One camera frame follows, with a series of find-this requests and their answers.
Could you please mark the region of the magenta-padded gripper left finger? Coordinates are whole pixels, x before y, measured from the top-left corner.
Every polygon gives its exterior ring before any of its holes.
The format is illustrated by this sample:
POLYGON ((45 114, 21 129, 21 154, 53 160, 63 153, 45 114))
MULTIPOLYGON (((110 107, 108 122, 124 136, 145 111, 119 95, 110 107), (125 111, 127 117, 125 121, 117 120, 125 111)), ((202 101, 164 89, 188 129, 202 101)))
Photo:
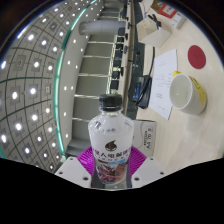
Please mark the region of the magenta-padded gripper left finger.
POLYGON ((70 156, 55 175, 84 188, 90 188, 95 170, 92 148, 89 147, 77 157, 70 156))

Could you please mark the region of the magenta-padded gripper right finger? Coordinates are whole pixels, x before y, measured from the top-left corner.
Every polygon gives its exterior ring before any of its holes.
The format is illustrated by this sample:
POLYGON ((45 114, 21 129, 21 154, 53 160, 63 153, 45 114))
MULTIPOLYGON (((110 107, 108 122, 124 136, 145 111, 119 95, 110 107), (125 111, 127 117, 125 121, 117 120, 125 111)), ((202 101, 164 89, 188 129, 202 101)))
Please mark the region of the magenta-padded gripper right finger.
POLYGON ((146 157, 137 148, 131 148, 127 186, 140 188, 165 176, 165 170, 154 157, 146 157))

